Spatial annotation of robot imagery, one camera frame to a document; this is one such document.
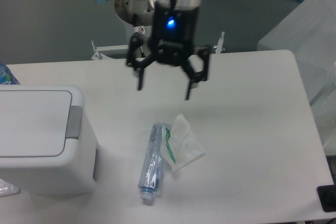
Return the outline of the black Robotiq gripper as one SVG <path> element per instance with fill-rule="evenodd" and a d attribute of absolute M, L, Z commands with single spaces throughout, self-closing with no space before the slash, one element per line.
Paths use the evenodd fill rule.
<path fill-rule="evenodd" d="M 188 57 L 194 48 L 195 26 L 199 8 L 177 9 L 161 3 L 155 4 L 152 33 L 149 38 L 134 33 L 129 41 L 126 66 L 133 68 L 138 78 L 138 90 L 142 90 L 144 70 L 154 61 L 164 65 L 181 66 L 189 78 L 185 100 L 190 99 L 191 89 L 201 81 L 208 80 L 211 46 L 195 48 L 203 61 L 203 70 L 196 72 Z M 142 60 L 136 59 L 138 48 L 144 44 L 150 54 Z"/>

